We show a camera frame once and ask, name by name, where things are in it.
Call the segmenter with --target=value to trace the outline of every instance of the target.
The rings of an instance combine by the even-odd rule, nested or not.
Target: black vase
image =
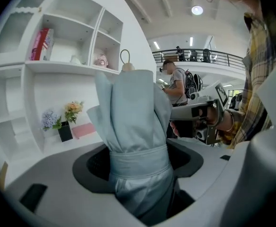
[[[67,141],[72,139],[71,128],[68,121],[62,122],[62,127],[58,129],[61,141]]]

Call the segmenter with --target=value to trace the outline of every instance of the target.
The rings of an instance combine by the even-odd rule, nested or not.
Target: pink card
[[[91,134],[96,131],[95,127],[93,126],[92,123],[86,123],[86,124],[83,124],[80,126],[76,126],[76,127],[72,128],[71,130],[72,130],[73,135],[77,139],[79,139],[81,136]]]

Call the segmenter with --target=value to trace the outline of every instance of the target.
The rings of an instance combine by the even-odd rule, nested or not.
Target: white shelving unit
[[[0,53],[14,52],[18,49],[32,16],[32,13],[14,13],[9,16],[0,33]]]
[[[55,0],[49,12],[94,28],[102,7],[92,0]]]
[[[0,23],[0,150],[9,164],[7,184],[48,155],[102,141],[95,132],[61,142],[57,130],[43,132],[41,115],[51,107],[63,115],[66,103],[84,100],[80,117],[88,123],[86,110],[98,105],[95,74],[104,72],[113,81],[121,70],[123,29],[122,21],[92,0],[12,4]],[[46,27],[54,30],[50,60],[29,61]],[[95,65],[100,53],[109,68]],[[70,62],[72,56],[81,64]]]
[[[0,146],[10,163],[40,153],[24,113],[23,69],[0,68]]]
[[[70,62],[74,55],[82,64],[88,63],[94,28],[72,18],[54,14],[43,16],[43,27],[53,29],[51,61]]]

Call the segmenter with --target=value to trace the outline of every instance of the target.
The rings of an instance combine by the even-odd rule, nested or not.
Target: man
[[[179,55],[179,61],[185,61],[184,51],[180,48],[180,46],[177,46],[177,54]]]
[[[177,107],[186,105],[187,98],[185,96],[185,71],[181,68],[178,68],[174,62],[170,60],[164,61],[162,71],[166,75],[171,75],[169,88],[164,89],[164,92],[168,95],[172,106]]]

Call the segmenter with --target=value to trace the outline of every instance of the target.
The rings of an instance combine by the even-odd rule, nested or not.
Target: light blue garment
[[[114,84],[99,73],[96,88],[99,106],[87,112],[110,151],[109,181],[124,207],[141,216],[173,183],[166,147],[171,103],[148,70],[121,72]]]

